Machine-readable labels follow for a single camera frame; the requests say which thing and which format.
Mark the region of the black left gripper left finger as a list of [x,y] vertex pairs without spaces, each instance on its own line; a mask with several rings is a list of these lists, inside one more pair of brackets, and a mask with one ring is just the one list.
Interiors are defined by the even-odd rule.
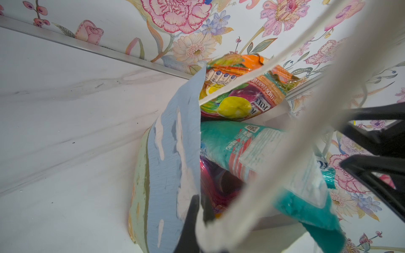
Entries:
[[196,239],[196,219],[200,205],[199,195],[194,195],[190,201],[182,233],[174,253],[199,253],[200,249]]

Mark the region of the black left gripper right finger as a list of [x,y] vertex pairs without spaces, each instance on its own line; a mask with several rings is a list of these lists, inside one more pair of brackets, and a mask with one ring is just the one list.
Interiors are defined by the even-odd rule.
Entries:
[[204,224],[216,220],[213,206],[211,204],[210,198],[208,196],[201,196],[201,204],[203,209],[203,221]]

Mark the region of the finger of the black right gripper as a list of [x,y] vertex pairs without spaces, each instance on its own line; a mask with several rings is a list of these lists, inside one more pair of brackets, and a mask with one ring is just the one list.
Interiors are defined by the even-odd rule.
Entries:
[[404,158],[355,155],[339,165],[379,197],[402,221],[405,220]]
[[[403,157],[405,155],[405,105],[396,103],[385,106],[348,109],[349,120],[336,129],[376,156]],[[376,130],[364,130],[350,123],[353,120],[382,121],[392,123]]]

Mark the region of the purple Fox's candy packet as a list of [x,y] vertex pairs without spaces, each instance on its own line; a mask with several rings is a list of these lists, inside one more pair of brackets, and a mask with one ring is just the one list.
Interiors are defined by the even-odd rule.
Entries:
[[200,171],[201,191],[208,197],[215,217],[219,218],[239,195],[245,183],[204,157],[200,157]]

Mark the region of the landscape print paper bag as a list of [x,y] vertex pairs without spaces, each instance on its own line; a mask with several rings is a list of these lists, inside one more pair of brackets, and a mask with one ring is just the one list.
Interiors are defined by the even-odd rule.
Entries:
[[129,214],[131,238],[145,253],[173,253],[180,239],[190,201],[199,195],[196,239],[200,253],[235,252],[252,239],[281,253],[313,239],[303,225],[254,231],[310,155],[314,142],[332,124],[349,120],[343,107],[368,70],[389,48],[405,23],[404,1],[376,1],[344,45],[325,83],[306,114],[288,123],[288,135],[272,154],[270,170],[250,181],[224,215],[204,224],[200,193],[200,103],[197,93],[204,74],[181,86],[165,111],[145,133],[137,157],[140,176],[134,181]]

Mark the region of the teal Fox's candy packet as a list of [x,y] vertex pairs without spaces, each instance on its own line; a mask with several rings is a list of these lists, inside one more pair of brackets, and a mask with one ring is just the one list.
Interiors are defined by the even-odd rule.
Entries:
[[[243,182],[270,170],[271,156],[287,136],[282,130],[235,121],[202,122],[200,130],[200,156]],[[323,252],[339,253],[346,240],[332,208],[330,172],[320,168],[313,153],[298,165],[272,207],[300,222]]]

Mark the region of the orange Fox's fruits packet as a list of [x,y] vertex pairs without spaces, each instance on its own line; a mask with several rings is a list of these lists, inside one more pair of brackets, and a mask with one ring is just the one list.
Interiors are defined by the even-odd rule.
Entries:
[[[227,54],[207,65],[201,99],[224,88],[242,75],[260,68],[265,58],[259,54]],[[271,71],[201,105],[204,118],[244,121],[276,107],[301,79],[277,65]]]

